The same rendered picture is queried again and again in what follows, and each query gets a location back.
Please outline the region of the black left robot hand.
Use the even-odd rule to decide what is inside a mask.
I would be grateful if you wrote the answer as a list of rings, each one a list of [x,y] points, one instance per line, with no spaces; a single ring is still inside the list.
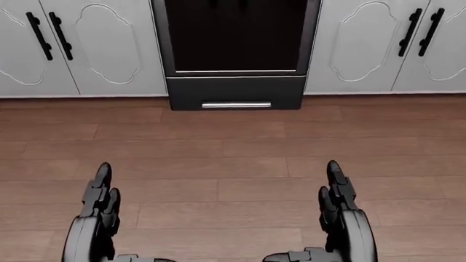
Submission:
[[[111,165],[104,162],[87,184],[82,211],[68,230],[61,262],[157,262],[138,255],[115,256],[112,237],[119,230],[121,194],[111,187],[111,179]]]

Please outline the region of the black glass oven door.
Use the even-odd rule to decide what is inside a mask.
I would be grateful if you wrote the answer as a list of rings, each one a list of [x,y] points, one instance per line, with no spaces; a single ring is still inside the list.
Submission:
[[[151,0],[168,78],[304,76],[322,0]]]

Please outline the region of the black stove oven body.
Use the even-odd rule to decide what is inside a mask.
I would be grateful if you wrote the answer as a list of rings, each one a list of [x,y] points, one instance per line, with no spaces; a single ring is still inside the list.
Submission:
[[[173,111],[301,108],[322,0],[151,0]]]

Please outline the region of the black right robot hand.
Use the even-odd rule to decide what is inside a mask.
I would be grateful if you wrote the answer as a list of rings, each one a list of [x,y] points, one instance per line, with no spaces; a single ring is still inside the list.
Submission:
[[[327,163],[328,186],[320,187],[319,222],[327,234],[325,247],[275,253],[262,262],[378,262],[376,242],[367,215],[356,203],[351,180],[339,164]]]

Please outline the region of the black oven bottom drawer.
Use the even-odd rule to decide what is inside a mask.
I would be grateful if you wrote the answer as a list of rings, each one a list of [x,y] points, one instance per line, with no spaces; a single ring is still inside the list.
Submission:
[[[297,110],[305,76],[167,78],[173,111]],[[271,102],[271,108],[202,108],[203,102]]]

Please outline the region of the white panelled cabinet door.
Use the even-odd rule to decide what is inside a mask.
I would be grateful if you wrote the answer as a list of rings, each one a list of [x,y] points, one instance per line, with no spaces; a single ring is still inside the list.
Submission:
[[[390,93],[405,56],[398,52],[408,19],[417,8],[422,17],[429,2],[322,0],[304,93]]]
[[[167,95],[150,0],[39,0],[72,45],[66,64],[87,97]]]
[[[439,8],[444,15],[423,57],[419,43]],[[466,93],[466,0],[430,0],[403,65],[395,93]]]
[[[47,60],[27,12],[40,19],[50,44]],[[0,0],[0,98],[64,98],[79,95],[39,0]]]

